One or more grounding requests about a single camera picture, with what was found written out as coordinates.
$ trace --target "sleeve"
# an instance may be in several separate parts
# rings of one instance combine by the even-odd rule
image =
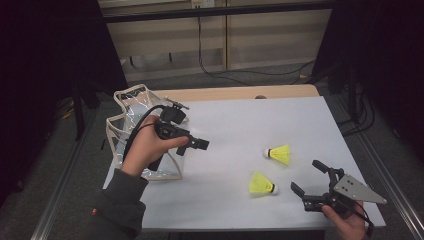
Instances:
[[[81,239],[134,239],[141,232],[146,206],[140,202],[148,181],[119,169],[108,187],[93,198]]]

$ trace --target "shuttlecock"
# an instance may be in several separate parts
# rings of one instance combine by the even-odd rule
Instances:
[[[286,165],[290,165],[290,147],[288,144],[273,149],[266,149],[264,155],[267,158],[272,158]]]
[[[251,194],[271,193],[276,195],[278,187],[270,182],[261,172],[255,172],[250,180],[249,192]]]

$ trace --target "hand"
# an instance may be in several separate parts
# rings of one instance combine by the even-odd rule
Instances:
[[[355,204],[354,209],[364,214],[362,208]],[[348,218],[341,218],[330,206],[322,206],[322,212],[336,225],[337,235],[343,240],[362,240],[365,238],[365,221],[355,214],[351,214]]]
[[[153,124],[158,116],[149,115],[140,125],[142,128],[134,139],[121,171],[139,177],[150,163],[157,160],[171,148],[181,147],[188,143],[188,137],[178,137],[168,140],[160,139]]]

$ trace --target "table surface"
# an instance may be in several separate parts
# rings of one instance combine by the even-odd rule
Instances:
[[[296,90],[296,94],[290,93],[291,89]],[[155,93],[187,104],[191,134],[209,140],[210,145],[206,151],[186,151],[182,180],[149,184],[141,198],[147,205],[144,230],[324,229],[332,224],[322,213],[305,212],[290,183],[297,183],[308,195],[327,192],[328,175],[312,166],[314,159],[330,167],[343,168],[364,182],[325,100],[313,86]],[[213,100],[219,98],[220,93],[225,100]],[[235,95],[244,100],[232,100]],[[256,95],[274,99],[252,99]],[[208,101],[186,100],[194,98]],[[284,144],[291,148],[290,166],[263,157],[264,149]],[[111,165],[105,186],[112,171]],[[249,194],[254,171],[261,171],[278,186],[276,196]],[[385,226],[375,204],[366,203],[365,209],[376,226]]]

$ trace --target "dark floor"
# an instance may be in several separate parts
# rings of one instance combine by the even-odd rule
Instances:
[[[265,67],[260,70],[285,72],[294,70],[299,66]],[[303,79],[299,80],[296,74],[272,77],[258,74],[231,73],[226,76],[242,80],[251,85],[290,84],[295,81],[300,83],[304,81]],[[143,83],[152,90],[240,86],[239,83],[234,81],[215,79],[205,74],[148,80]],[[347,119],[343,107],[341,107],[344,104],[345,95],[330,96],[325,82],[318,83],[317,88],[320,94],[325,96],[335,120],[342,121]],[[102,149],[103,141],[106,139],[105,119],[116,115],[120,109],[110,97],[102,94],[99,96],[102,99],[99,109],[86,110],[85,112],[85,116],[95,114],[93,115],[95,119],[91,129],[88,129],[87,138],[82,145],[72,174],[64,188],[53,225],[49,229],[50,231],[47,231],[49,233],[48,239],[78,238],[78,233],[84,228],[83,216],[89,211],[89,198],[93,192],[102,187],[107,175],[112,155],[107,141]],[[30,239],[33,235],[34,229],[47,206],[49,197],[54,191],[72,151],[76,137],[75,126],[73,117],[66,120],[59,119],[56,122],[54,131],[40,153],[31,174],[24,180],[24,190],[11,194],[0,210],[0,239]],[[350,127],[352,126],[347,124],[342,131]],[[424,162],[414,155],[407,143],[396,138],[392,128],[386,123],[384,117],[379,114],[378,109],[376,109],[376,121],[366,131],[365,135],[384,161],[391,176],[396,180],[396,183],[422,218],[424,216],[424,204],[422,204],[424,202],[422,194],[424,192]],[[387,226],[376,229],[372,239],[414,239],[397,206],[390,199],[384,184],[382,184],[381,179],[376,174],[370,156],[361,141],[359,141],[358,135],[346,137],[345,140],[364,179],[389,201],[387,205],[379,206]],[[271,234],[256,232],[250,236],[255,236],[251,239],[283,239],[283,234],[278,232]],[[216,236],[196,233],[187,234],[184,239],[216,239]],[[164,240],[167,238],[167,233],[146,233],[143,236],[143,239]],[[220,233],[219,239],[239,238],[234,233]],[[335,239],[333,230],[327,231],[326,239]]]

